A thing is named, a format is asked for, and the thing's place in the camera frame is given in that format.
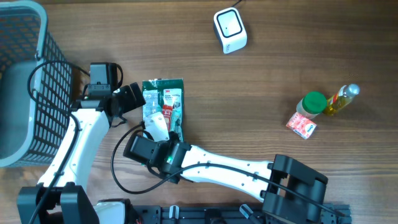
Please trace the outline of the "green lid seasoning jar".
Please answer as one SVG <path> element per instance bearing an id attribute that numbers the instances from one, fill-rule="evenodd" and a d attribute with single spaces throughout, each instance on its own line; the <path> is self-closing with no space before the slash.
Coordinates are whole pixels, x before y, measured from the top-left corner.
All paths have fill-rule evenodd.
<path id="1" fill-rule="evenodd" d="M 318 91 L 311 91 L 299 101 L 296 106 L 296 112 L 307 119 L 313 119 L 322 113 L 326 106 L 327 100 L 325 96 Z"/>

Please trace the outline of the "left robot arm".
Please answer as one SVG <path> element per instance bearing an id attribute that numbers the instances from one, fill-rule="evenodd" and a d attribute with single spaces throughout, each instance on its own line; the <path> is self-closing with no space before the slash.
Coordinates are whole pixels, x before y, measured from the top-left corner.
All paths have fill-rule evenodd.
<path id="1" fill-rule="evenodd" d="M 50 167 L 35 187 L 17 198 L 22 223 L 128 223 L 134 211 L 128 199 L 93 205 L 86 186 L 98 147 L 114 118 L 144 105 L 139 85 L 123 85 L 123 70 L 110 62 L 90 65 L 90 83 L 61 114 L 70 122 Z"/>

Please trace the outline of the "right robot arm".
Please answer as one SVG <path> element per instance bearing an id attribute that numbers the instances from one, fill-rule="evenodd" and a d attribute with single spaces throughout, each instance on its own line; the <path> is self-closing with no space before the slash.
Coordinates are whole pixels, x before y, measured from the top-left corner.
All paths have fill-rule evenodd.
<path id="1" fill-rule="evenodd" d="M 160 178 L 222 185 L 262 202 L 262 211 L 288 223 L 321 219 L 328 178 L 305 164 L 278 154 L 274 160 L 244 161 L 220 156 L 179 141 L 175 136 L 155 141 L 133 135 L 124 157 L 155 167 Z"/>

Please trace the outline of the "yellow oil bottle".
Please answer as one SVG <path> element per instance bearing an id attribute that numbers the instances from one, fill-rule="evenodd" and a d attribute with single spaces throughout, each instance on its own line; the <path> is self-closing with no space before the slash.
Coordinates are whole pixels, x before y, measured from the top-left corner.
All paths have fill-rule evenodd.
<path id="1" fill-rule="evenodd" d="M 350 104 L 359 95 L 360 87 L 357 84 L 344 85 L 340 90 L 326 101 L 323 114 L 333 116 L 345 106 Z"/>

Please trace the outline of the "pink Kleenex tissue pack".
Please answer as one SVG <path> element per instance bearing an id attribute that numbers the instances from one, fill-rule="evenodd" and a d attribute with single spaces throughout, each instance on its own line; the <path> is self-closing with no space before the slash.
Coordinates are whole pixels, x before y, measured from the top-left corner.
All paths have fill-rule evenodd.
<path id="1" fill-rule="evenodd" d="M 303 139 L 308 139 L 317 128 L 313 121 L 298 112 L 292 115 L 286 126 Z"/>

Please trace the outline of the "mint green wipes sachet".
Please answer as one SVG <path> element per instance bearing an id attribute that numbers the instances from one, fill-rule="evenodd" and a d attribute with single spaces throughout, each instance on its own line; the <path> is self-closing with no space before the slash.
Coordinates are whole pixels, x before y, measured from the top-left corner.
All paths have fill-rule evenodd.
<path id="1" fill-rule="evenodd" d="M 170 122 L 170 131 L 175 132 L 179 139 L 182 139 L 182 109 L 174 108 Z"/>

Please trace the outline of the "red Nescafe coffee stick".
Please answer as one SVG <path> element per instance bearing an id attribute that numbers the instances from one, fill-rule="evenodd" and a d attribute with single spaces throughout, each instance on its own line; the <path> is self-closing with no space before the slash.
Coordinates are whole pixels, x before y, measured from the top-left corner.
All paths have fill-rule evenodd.
<path id="1" fill-rule="evenodd" d="M 168 131 L 171 130 L 173 106 L 163 105 L 162 114 L 164 116 Z"/>

